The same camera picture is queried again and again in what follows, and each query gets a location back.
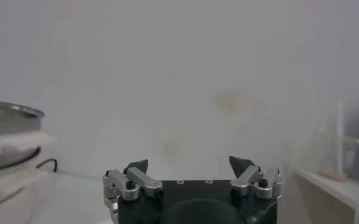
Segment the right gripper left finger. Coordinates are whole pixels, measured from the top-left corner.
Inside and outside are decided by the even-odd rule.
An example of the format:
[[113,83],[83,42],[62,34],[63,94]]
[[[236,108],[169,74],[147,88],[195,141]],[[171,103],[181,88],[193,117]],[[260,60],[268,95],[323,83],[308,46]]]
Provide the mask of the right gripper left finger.
[[125,201],[139,199],[141,192],[151,198],[163,196],[163,182],[146,174],[148,160],[131,162],[123,171],[107,170],[103,176],[104,198],[113,200],[121,197]]

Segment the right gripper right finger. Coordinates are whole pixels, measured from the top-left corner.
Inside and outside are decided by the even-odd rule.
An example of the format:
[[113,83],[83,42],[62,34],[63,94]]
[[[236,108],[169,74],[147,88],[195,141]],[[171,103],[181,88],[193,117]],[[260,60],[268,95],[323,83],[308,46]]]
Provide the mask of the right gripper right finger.
[[245,197],[253,192],[256,198],[270,200],[282,196],[282,174],[280,169],[269,167],[262,171],[260,166],[251,160],[229,156],[235,179],[230,181],[231,188],[240,196]]

